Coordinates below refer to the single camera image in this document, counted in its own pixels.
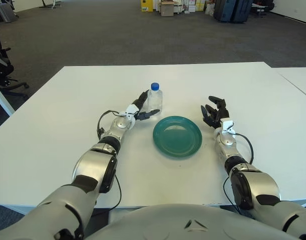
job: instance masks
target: plastic water bottle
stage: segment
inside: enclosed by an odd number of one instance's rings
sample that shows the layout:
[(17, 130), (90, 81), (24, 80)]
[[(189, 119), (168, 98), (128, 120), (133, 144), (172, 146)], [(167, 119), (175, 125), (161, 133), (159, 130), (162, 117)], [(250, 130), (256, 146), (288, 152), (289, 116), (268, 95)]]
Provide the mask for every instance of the plastic water bottle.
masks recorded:
[(163, 92), (159, 89), (159, 84), (154, 82), (151, 84), (151, 89), (148, 91), (148, 109), (149, 111), (159, 109), (159, 112), (155, 115), (159, 115), (162, 112)]

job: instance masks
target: luggage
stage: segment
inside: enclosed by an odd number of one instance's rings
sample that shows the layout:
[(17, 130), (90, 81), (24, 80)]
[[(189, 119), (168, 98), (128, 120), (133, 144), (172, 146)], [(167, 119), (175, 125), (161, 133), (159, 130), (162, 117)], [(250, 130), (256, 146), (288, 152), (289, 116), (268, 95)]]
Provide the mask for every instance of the luggage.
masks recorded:
[(11, 23), (17, 20), (11, 5), (8, 3), (0, 3), (0, 15), (6, 23)]
[(252, 8), (253, 0), (237, 0), (233, 10), (231, 22), (242, 23), (247, 21)]
[(231, 20), (236, 0), (217, 0), (215, 3), (214, 18), (220, 22)]

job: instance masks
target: water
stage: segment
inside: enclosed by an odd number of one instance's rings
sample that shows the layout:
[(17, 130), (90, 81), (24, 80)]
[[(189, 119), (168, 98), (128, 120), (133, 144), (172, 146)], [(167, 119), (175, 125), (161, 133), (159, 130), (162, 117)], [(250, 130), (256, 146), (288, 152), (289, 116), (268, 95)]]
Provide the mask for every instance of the water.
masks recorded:
[(149, 111), (159, 109), (159, 112), (155, 115), (161, 114), (163, 104), (163, 92), (161, 90), (149, 90), (147, 101)]

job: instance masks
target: black cable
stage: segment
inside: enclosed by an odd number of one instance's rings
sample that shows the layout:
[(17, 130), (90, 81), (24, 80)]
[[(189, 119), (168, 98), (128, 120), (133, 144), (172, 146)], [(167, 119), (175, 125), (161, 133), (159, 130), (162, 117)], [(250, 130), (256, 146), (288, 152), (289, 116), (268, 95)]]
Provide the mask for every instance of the black cable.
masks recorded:
[(247, 141), (247, 143), (249, 145), (249, 148), (251, 150), (251, 160), (249, 161), (249, 164), (252, 164), (253, 160), (254, 160), (254, 151), (253, 151), (253, 146), (252, 146), (251, 142), (248, 140), (248, 138), (246, 136), (244, 136), (244, 135), (242, 135), (240, 133), (233, 133), (232, 135), (241, 136), (241, 137), (243, 137)]
[[(240, 134), (240, 133), (233, 133), (232, 135), (241, 136), (241, 137), (243, 137), (243, 138), (247, 141), (247, 143), (248, 143), (248, 145), (249, 145), (249, 148), (250, 148), (250, 150), (251, 150), (251, 159), (250, 159), (250, 161), (249, 161), (249, 164), (252, 164), (252, 163), (253, 163), (253, 160), (254, 160), (254, 151), (253, 151), (253, 146), (252, 146), (251, 142), (248, 140), (248, 138), (247, 138), (246, 136), (244, 136), (244, 135), (242, 135), (242, 134)], [(241, 212), (240, 212), (238, 206), (237, 206), (237, 205), (235, 206), (235, 205), (233, 204), (233, 202), (231, 201), (231, 199), (229, 199), (229, 197), (228, 197), (228, 195), (227, 195), (227, 193), (226, 193), (226, 191), (225, 191), (225, 183), (227, 182), (228, 178), (229, 178), (229, 177), (227, 177), (227, 178), (225, 179), (224, 183), (223, 183), (223, 191), (224, 191), (224, 193), (225, 193), (225, 196), (226, 196), (227, 199), (229, 200), (229, 202), (232, 204), (232, 206), (236, 209), (236, 211), (237, 211), (239, 214), (241, 214)]]
[(235, 210), (236, 210), (239, 214), (241, 214), (240, 210), (238, 209), (238, 206), (235, 206), (235, 205), (233, 204), (233, 202), (231, 201), (231, 199), (229, 199), (228, 195), (226, 194), (226, 191), (225, 191), (225, 183), (227, 182), (227, 180), (228, 180), (228, 177), (225, 179), (225, 181), (224, 181), (224, 183), (223, 183), (223, 190), (224, 190), (225, 196), (227, 197), (227, 199), (229, 200), (229, 202), (232, 204), (232, 206), (235, 208)]
[(121, 202), (121, 200), (122, 200), (122, 189), (121, 189), (121, 186), (120, 186), (120, 184), (119, 184), (119, 181), (118, 181), (118, 178), (117, 178), (116, 175), (115, 175), (115, 178), (116, 178), (116, 181), (117, 181), (117, 184), (118, 184), (119, 194), (120, 194), (118, 203), (117, 203), (115, 206), (113, 206), (112, 208), (110, 208), (110, 209), (107, 209), (107, 210), (102, 211), (102, 212), (99, 212), (99, 213), (92, 214), (92, 217), (98, 216), (98, 215), (102, 215), (102, 214), (105, 214), (105, 213), (107, 213), (107, 212), (109, 212), (109, 211), (115, 209), (115, 208), (120, 204), (120, 202)]
[(98, 120), (98, 123), (97, 123), (97, 136), (98, 136), (98, 140), (101, 139), (101, 135), (105, 132), (105, 130), (103, 128), (100, 128), (100, 122), (101, 122), (101, 119), (103, 118), (103, 116), (109, 114), (109, 113), (113, 113), (114, 115), (115, 114), (119, 114), (119, 112), (117, 111), (114, 111), (114, 110), (108, 110), (106, 112), (104, 112), (101, 117), (99, 118)]

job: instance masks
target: blue bottle cap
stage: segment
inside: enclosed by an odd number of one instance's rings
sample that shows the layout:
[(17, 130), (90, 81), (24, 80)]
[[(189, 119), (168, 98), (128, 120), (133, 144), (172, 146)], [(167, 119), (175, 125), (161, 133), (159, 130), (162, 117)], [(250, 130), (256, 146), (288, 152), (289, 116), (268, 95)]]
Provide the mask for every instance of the blue bottle cap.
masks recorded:
[(152, 84), (151, 84), (151, 89), (152, 89), (153, 91), (159, 90), (159, 84), (158, 84), (157, 82), (152, 83)]

